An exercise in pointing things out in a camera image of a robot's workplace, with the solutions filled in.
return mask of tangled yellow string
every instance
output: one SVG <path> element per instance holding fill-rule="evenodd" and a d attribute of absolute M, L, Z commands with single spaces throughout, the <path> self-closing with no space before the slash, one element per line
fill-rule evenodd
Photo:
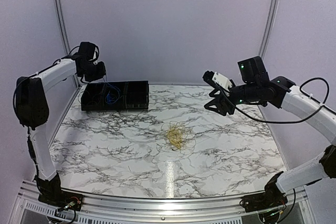
<path fill-rule="evenodd" d="M 187 129 L 183 124 L 170 122 L 166 137 L 173 146 L 180 150 L 190 132 L 191 130 Z"/>

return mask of light purple wall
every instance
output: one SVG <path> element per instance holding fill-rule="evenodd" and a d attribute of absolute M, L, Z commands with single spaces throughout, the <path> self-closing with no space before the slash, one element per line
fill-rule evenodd
<path fill-rule="evenodd" d="M 331 89 L 327 105 L 336 109 L 336 0 L 280 0 L 264 62 L 271 77 L 283 75 L 298 85 L 312 77 L 324 77 Z M 322 82 L 306 90 L 320 100 L 326 92 Z M 295 118 L 271 106 L 263 111 L 268 120 Z M 290 168 L 310 160 L 329 145 L 304 123 L 271 125 L 271 129 Z M 336 179 L 308 186 L 307 192 L 317 223 L 334 224 Z"/>
<path fill-rule="evenodd" d="M 31 179 L 26 128 L 14 115 L 16 79 L 48 67 L 64 55 L 53 0 L 0 0 L 0 218 L 7 223 L 23 179 Z M 48 136 L 74 92 L 67 80 L 48 93 Z"/>
<path fill-rule="evenodd" d="M 258 54 L 270 0 L 62 0 L 72 46 L 96 42 L 110 81 L 205 84 Z"/>

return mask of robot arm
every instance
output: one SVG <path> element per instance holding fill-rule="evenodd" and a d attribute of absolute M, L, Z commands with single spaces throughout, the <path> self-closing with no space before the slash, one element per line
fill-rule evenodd
<path fill-rule="evenodd" d="M 204 107 L 221 115 L 233 114 L 237 104 L 257 104 L 266 106 L 271 103 L 301 119 L 325 136 L 331 143 L 316 158 L 287 172 L 276 174 L 265 186 L 265 192 L 244 196 L 242 206 L 247 212 L 279 206 L 287 202 L 285 192 L 303 185 L 311 185 L 324 178 L 336 178 L 336 115 L 326 109 L 324 104 L 300 91 L 300 87 L 285 77 L 269 80 L 260 57 L 238 63 L 245 82 L 235 86 L 232 80 L 219 73 L 205 72 L 203 79 L 214 88 L 209 95 L 214 99 Z"/>
<path fill-rule="evenodd" d="M 54 206 L 64 207 L 71 197 L 78 194 L 61 190 L 60 178 L 50 157 L 46 138 L 46 123 L 49 108 L 45 94 L 63 80 L 77 75 L 87 81 L 101 79 L 105 74 L 103 62 L 96 63 L 98 48 L 95 44 L 82 42 L 73 56 L 57 60 L 52 66 L 30 77 L 20 77 L 14 92 L 13 104 L 20 123 L 28 127 L 28 149 L 36 166 L 36 184 L 39 200 Z"/>

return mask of marble surface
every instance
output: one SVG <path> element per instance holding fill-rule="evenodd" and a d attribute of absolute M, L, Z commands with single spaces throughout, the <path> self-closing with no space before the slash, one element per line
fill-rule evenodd
<path fill-rule="evenodd" d="M 204 109 L 211 87 L 150 86 L 148 111 L 82 112 L 75 99 L 50 148 L 62 186 L 97 194 L 196 198 L 262 190 L 284 163 L 266 124 Z M 256 106 L 240 105 L 261 118 Z M 170 122 L 191 131 L 182 150 Z"/>

